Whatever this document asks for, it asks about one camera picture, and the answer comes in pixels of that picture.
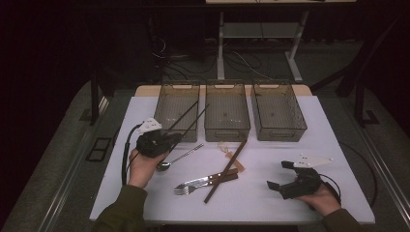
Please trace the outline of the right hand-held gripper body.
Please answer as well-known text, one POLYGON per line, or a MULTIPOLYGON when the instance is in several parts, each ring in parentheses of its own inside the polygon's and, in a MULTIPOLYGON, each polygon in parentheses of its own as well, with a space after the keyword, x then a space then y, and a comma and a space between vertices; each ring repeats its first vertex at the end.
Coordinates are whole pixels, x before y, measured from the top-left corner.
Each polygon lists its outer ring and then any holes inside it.
POLYGON ((299 155, 294 162, 296 179, 289 184, 280 186, 279 193, 284 199, 295 198, 315 193, 320 185, 321 178, 315 167, 332 163, 332 158, 299 155))

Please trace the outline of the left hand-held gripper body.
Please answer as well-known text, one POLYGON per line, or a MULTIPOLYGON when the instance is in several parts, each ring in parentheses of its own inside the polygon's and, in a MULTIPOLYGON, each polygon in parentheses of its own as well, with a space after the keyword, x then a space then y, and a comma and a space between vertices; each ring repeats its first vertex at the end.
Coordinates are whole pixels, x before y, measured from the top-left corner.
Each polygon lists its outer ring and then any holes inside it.
POLYGON ((169 150, 169 144, 161 134, 161 128, 162 125, 157 120, 148 118, 136 129, 139 136, 135 149, 142 156, 155 158, 169 150))

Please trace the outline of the steel spoon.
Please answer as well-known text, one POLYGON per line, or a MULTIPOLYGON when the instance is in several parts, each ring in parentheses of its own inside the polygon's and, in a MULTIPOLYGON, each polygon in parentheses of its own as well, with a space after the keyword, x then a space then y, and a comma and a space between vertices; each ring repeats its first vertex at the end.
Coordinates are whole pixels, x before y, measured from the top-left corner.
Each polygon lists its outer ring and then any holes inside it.
POLYGON ((181 160, 181 159, 183 159, 183 158, 189 156, 190 154, 194 153, 195 151, 201 149, 202 147, 203 147, 203 144, 199 144, 199 145, 197 145, 196 147, 194 147, 194 148, 190 149, 189 151, 185 152, 182 156, 178 157, 177 159, 174 159, 174 160, 172 160, 172 161, 170 161, 170 162, 162 161, 161 163, 159 163, 159 164, 156 166, 156 169, 157 169, 158 171, 165 171, 165 170, 167 170, 173 163, 175 163, 175 162, 177 162, 178 160, 181 160))

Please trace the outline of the smoky clear plastic bin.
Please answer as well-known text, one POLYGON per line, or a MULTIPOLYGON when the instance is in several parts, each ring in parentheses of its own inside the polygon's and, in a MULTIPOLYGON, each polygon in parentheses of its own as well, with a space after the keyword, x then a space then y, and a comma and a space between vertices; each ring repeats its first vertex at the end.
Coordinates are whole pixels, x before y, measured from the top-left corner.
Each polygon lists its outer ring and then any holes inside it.
POLYGON ((195 80, 167 80, 161 84, 154 118, 162 125, 162 132, 182 133, 198 115, 198 104, 177 124, 167 129, 196 101, 199 101, 200 82, 195 80))
POLYGON ((289 81, 254 80, 250 98, 259 141, 300 141, 308 126, 289 81))
POLYGON ((213 79, 206 83, 204 129, 208 142, 241 142, 250 131, 245 83, 213 79))

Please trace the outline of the clear amber plastic spoon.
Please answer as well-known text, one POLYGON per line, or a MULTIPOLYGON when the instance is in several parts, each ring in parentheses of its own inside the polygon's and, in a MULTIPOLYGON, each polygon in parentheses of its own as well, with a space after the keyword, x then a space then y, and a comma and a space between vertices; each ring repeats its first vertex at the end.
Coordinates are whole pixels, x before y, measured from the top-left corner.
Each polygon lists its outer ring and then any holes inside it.
MULTIPOLYGON (((233 158, 233 153, 229 150, 228 145, 225 142, 219 142, 218 147, 222 152, 224 152, 227 158, 233 158)), ((239 172, 243 172, 245 170, 244 166, 236 159, 234 160, 233 165, 238 169, 239 172)))

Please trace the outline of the wooden-handled steel fork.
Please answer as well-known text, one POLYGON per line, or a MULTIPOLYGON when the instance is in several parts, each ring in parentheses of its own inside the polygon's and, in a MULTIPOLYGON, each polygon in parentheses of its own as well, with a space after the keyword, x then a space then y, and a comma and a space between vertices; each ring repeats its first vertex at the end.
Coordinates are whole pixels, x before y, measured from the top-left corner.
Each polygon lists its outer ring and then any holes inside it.
MULTIPOLYGON (((237 174, 231 174, 227 175, 222 179, 222 182, 229 182, 238 179, 239 176, 237 174)), ((178 187, 174 189, 174 193, 176 195, 187 195, 191 194, 197 189, 205 188, 205 187, 210 187, 215 183, 215 180, 208 180, 206 182, 202 182, 199 184, 181 184, 178 187)))

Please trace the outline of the brown wooden chopstick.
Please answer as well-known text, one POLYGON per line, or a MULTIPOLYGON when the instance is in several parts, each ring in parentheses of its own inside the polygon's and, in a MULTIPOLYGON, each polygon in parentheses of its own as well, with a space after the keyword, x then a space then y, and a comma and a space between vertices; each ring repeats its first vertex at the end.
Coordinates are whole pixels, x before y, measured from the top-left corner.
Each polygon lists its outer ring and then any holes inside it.
POLYGON ((221 172, 220 176, 217 178, 217 180, 215 181, 213 187, 211 188, 210 192, 208 193, 208 195, 206 196, 206 198, 204 199, 204 203, 207 204, 209 202, 209 200, 212 198, 213 194, 215 193, 215 191, 217 190, 218 186, 220 185, 220 183, 222 182, 223 178, 227 175, 230 167, 233 165, 234 160, 237 159, 237 157, 239 156, 239 154, 242 152, 242 150, 244 149, 245 145, 247 144, 248 140, 244 140, 241 142, 240 146, 238 147, 238 149, 235 151, 233 158, 230 159, 229 163, 225 166, 225 168, 223 169, 223 171, 221 172))

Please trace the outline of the person's right hand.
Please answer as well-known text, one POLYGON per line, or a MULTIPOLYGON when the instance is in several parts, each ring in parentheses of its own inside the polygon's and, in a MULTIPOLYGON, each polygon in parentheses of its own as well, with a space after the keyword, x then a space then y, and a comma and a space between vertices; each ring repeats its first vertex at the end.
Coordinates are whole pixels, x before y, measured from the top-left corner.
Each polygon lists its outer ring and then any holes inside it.
POLYGON ((337 202, 337 199, 324 185, 321 185, 315 193, 299 196, 297 197, 297 200, 307 203, 322 217, 325 217, 341 208, 340 204, 337 202))

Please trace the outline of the person's left hand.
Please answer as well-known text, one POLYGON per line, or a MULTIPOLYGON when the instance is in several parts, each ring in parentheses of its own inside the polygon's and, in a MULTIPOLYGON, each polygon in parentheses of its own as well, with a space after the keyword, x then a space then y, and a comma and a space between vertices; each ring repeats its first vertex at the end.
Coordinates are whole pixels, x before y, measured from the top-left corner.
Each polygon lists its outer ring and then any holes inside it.
POLYGON ((154 175, 156 166, 167 156, 168 152, 165 152, 155 158, 149 158, 140 155, 136 149, 133 149, 129 156, 131 164, 128 184, 144 189, 154 175))

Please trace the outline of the black metal stand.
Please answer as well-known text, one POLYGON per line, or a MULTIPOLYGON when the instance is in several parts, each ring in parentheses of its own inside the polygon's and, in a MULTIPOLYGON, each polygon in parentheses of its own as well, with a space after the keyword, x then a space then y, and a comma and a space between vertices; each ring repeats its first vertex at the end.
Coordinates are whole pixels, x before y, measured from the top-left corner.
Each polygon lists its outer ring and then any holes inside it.
POLYGON ((112 97, 115 92, 115 80, 106 72, 93 70, 91 72, 91 122, 93 126, 100 115, 100 101, 102 97, 112 97))
POLYGON ((364 128, 366 125, 379 125, 379 121, 371 110, 364 110, 365 106, 365 78, 363 75, 364 68, 360 68, 355 93, 355 110, 354 118, 358 124, 364 128))

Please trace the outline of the black slanted stand leg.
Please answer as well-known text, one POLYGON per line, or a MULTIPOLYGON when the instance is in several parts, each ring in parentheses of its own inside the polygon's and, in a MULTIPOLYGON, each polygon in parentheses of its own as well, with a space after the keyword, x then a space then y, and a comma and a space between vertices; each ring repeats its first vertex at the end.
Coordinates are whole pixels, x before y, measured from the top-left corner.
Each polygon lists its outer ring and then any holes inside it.
POLYGON ((310 86, 310 90, 319 90, 340 78, 337 94, 347 97, 353 89, 358 90, 360 85, 379 83, 387 68, 397 60, 396 53, 403 44, 398 30, 405 18, 405 11, 369 16, 361 29, 364 43, 353 61, 310 86))

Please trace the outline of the aluminium floor rail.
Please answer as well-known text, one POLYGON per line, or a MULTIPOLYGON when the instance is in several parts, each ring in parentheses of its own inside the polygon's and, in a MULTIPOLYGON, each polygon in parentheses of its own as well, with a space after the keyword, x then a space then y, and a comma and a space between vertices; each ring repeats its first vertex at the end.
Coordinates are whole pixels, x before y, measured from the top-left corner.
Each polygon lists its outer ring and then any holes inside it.
POLYGON ((102 97, 99 118, 91 126, 91 102, 86 102, 80 98, 73 100, 39 164, 41 181, 46 184, 44 194, 50 199, 45 204, 37 232, 52 232, 94 142, 100 117, 109 105, 106 97, 102 97))
POLYGON ((410 139, 398 128, 358 128, 379 187, 372 203, 376 215, 398 220, 410 229, 410 139))

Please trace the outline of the white metal frame desk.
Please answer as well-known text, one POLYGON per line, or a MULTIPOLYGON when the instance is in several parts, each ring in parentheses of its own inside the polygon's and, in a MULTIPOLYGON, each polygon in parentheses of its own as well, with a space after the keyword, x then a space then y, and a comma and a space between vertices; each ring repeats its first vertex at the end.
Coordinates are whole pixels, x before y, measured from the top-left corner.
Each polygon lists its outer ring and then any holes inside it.
POLYGON ((291 39, 292 46, 284 52, 287 65, 296 82, 302 82, 303 78, 295 61, 299 44, 304 35, 308 22, 308 16, 314 7, 335 7, 337 4, 347 6, 356 0, 206 0, 207 6, 214 7, 244 7, 248 10, 255 8, 258 11, 273 11, 279 7, 284 9, 294 8, 300 11, 298 19, 284 22, 228 22, 224 15, 227 10, 219 12, 219 38, 217 53, 218 79, 225 79, 223 45, 225 39, 291 39))

